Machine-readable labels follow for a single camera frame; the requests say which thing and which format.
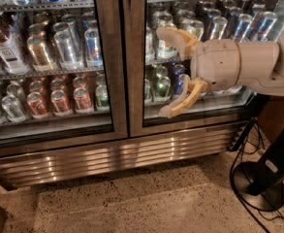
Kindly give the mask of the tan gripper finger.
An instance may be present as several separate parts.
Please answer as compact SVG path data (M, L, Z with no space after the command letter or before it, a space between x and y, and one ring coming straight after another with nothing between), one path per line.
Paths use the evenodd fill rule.
M158 27L156 35L159 40L175 47L181 60L191 57L202 43L196 35L175 27Z
M184 77L183 90L180 96L159 111L160 117L172 118L181 115L190 109L198 100L201 93L207 91L208 83L200 78L191 80Z

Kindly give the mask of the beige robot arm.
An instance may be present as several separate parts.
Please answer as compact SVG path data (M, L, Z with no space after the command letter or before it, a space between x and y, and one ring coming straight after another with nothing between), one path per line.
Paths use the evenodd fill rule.
M230 39L198 38L175 27L159 27L156 35L176 48L179 57L190 58L191 75L184 78L183 91L160 109L160 117L176 117L190 109L201 93L246 86L265 95L284 96L284 31L279 39L237 43Z

